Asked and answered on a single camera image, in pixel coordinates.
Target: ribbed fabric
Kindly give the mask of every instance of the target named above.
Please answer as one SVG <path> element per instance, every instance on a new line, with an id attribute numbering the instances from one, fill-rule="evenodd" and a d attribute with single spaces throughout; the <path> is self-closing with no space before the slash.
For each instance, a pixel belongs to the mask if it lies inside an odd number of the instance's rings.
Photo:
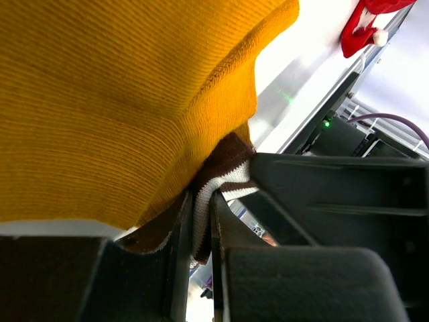
<path id="1" fill-rule="evenodd" d="M 0 220 L 164 210 L 255 113 L 255 58 L 298 0 L 0 4 Z"/>

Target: red santa hat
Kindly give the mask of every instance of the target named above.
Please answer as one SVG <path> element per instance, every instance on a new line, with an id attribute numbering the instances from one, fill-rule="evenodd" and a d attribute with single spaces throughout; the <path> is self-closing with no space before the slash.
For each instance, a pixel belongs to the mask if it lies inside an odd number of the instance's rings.
<path id="1" fill-rule="evenodd" d="M 341 36 L 341 48 L 345 58 L 353 56 L 366 45 L 384 46 L 389 34 L 373 27 L 377 15 L 398 11 L 417 0 L 359 0 L 355 11 Z"/>

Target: mustard yellow garment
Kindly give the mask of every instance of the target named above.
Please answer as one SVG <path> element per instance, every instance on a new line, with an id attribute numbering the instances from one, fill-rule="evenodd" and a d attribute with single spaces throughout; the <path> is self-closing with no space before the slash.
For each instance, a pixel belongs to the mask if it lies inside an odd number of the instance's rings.
<path id="1" fill-rule="evenodd" d="M 255 113 L 259 52 L 298 0 L 2 0 L 0 221 L 127 229 Z"/>

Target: cable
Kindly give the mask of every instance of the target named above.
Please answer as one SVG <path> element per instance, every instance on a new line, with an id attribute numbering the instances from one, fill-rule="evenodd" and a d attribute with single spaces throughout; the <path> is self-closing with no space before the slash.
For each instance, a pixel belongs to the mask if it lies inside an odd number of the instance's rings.
<path id="1" fill-rule="evenodd" d="M 405 119 L 401 116 L 397 116 L 394 114 L 387 114 L 387 113 L 374 113 L 374 114 L 362 115 L 362 116 L 356 117 L 354 119 L 350 119 L 347 121 L 347 123 L 349 123 L 349 124 L 350 123 L 356 123 L 359 121 L 363 121 L 364 119 L 376 119 L 376 118 L 392 119 L 394 121 L 398 121 L 398 122 L 405 124 L 410 129 L 412 129 L 413 131 L 416 132 L 416 134 L 420 137 L 420 139 L 422 139 L 424 145 L 429 149 L 429 138 L 428 138 L 428 136 L 416 124 L 414 124 L 410 120 Z"/>

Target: white pom-pom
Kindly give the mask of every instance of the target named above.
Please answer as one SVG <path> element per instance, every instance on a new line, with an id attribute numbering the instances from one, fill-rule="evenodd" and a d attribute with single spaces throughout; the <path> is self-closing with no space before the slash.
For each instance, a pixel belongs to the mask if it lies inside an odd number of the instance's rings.
<path id="1" fill-rule="evenodd" d="M 389 39 L 389 32 L 386 30 L 378 29 L 373 34 L 374 44 L 377 46 L 383 47 L 387 44 L 387 40 Z"/>

